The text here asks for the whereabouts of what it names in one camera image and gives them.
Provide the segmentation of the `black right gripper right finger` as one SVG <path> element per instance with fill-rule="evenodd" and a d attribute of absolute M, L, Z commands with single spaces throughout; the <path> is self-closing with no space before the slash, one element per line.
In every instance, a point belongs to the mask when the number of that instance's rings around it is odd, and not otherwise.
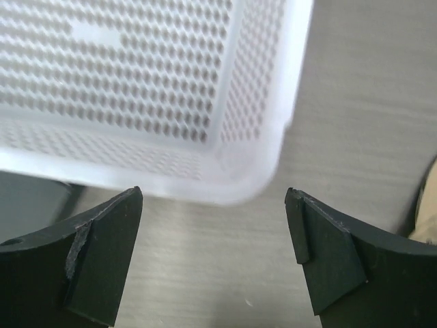
<path fill-rule="evenodd" d="M 313 313 L 324 327 L 435 327 L 436 247 L 288 189 L 285 209 Z"/>

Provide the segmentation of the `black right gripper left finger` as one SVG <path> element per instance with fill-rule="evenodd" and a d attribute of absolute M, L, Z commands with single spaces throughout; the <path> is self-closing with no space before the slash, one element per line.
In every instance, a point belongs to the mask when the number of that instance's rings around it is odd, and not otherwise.
<path fill-rule="evenodd" d="M 2 327 L 112 327 L 143 208 L 139 187 L 1 244 Z"/>

